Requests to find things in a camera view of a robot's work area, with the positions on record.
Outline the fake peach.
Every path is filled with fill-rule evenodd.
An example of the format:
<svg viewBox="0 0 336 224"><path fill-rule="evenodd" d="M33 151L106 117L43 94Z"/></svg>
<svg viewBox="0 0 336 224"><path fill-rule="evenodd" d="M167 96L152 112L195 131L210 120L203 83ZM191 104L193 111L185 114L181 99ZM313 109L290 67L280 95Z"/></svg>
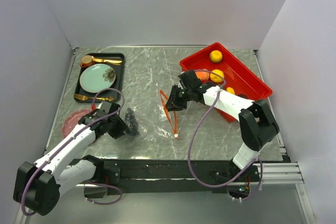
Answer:
<svg viewBox="0 0 336 224"><path fill-rule="evenodd" d="M209 76L210 73L207 71L195 71L196 76L198 79L200 79L201 81L208 81L209 80Z"/></svg>

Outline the fake orange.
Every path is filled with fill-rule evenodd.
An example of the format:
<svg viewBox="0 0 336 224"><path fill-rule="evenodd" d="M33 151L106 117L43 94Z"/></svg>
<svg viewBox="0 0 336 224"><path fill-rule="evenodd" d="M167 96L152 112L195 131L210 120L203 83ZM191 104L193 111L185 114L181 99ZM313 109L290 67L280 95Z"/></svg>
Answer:
<svg viewBox="0 0 336 224"><path fill-rule="evenodd" d="M219 69L212 70L210 74L210 80L214 83L222 83L224 81L224 73Z"/></svg>

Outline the clear zip top bag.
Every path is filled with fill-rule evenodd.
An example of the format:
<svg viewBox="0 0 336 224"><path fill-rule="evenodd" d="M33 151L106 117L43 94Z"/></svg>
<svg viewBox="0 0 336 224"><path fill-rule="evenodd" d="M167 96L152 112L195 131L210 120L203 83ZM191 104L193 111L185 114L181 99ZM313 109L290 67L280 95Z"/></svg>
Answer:
<svg viewBox="0 0 336 224"><path fill-rule="evenodd" d="M177 133L177 116L176 113L173 112L173 117L171 117L170 113L167 111L165 104L168 101L168 96L163 92L163 90L159 91L160 93L160 99L161 99L161 105L158 106L158 109L155 111L152 111L153 113L155 112L156 118L160 122L167 121L172 128L174 138L177 139L179 137Z"/></svg>

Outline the yellow green fake mango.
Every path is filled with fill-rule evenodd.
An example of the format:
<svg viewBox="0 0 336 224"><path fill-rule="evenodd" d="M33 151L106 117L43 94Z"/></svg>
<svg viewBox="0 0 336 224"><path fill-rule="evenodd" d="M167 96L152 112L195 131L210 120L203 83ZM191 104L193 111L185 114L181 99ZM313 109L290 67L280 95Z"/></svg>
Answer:
<svg viewBox="0 0 336 224"><path fill-rule="evenodd" d="M209 54L209 58L213 63L219 63L223 59L223 54L219 50L213 50Z"/></svg>

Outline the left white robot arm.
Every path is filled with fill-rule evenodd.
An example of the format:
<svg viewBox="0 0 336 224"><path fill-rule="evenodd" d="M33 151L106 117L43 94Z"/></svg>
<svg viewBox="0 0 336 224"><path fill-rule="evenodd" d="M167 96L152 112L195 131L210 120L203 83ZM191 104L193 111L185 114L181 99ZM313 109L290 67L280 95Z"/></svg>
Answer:
<svg viewBox="0 0 336 224"><path fill-rule="evenodd" d="M17 170L13 200L20 203L24 215L29 208L45 216L58 200L82 182L105 186L108 171L103 160L87 155L70 165L75 156L99 137L109 134L113 139L125 135L127 125L120 118L121 105L101 102L98 107L70 127L67 136L50 152L33 163L24 162Z"/></svg>

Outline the dark fake grapes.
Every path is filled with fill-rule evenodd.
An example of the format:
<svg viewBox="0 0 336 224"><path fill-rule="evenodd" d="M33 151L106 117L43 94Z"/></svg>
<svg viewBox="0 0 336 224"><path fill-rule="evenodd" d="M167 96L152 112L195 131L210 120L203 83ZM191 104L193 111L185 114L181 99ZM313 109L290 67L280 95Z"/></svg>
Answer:
<svg viewBox="0 0 336 224"><path fill-rule="evenodd" d="M139 134L139 124L135 118L134 111L131 108L127 108L124 115L124 122L127 125L127 134L131 136L136 136Z"/></svg>

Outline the yellow fake banana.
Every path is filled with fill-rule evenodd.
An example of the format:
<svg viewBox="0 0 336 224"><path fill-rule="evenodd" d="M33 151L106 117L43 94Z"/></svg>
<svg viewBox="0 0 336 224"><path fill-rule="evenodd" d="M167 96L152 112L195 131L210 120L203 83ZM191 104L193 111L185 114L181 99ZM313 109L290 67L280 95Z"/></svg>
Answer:
<svg viewBox="0 0 336 224"><path fill-rule="evenodd" d="M227 87L227 88L226 88L226 91L227 91L228 93L231 93L231 94L235 95L235 90L234 90L232 87Z"/></svg>

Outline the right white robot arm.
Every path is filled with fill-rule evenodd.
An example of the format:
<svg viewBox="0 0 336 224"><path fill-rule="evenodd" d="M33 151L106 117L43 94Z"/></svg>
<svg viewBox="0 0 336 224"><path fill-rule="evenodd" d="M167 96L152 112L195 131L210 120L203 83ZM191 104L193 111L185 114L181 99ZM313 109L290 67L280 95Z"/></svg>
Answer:
<svg viewBox="0 0 336 224"><path fill-rule="evenodd" d="M248 175L246 167L256 160L263 147L279 133L278 123L265 100L253 101L229 93L211 82L196 88L174 85L165 105L169 112L187 108L190 101L214 107L239 122L243 143L229 169L231 178L242 181Z"/></svg>

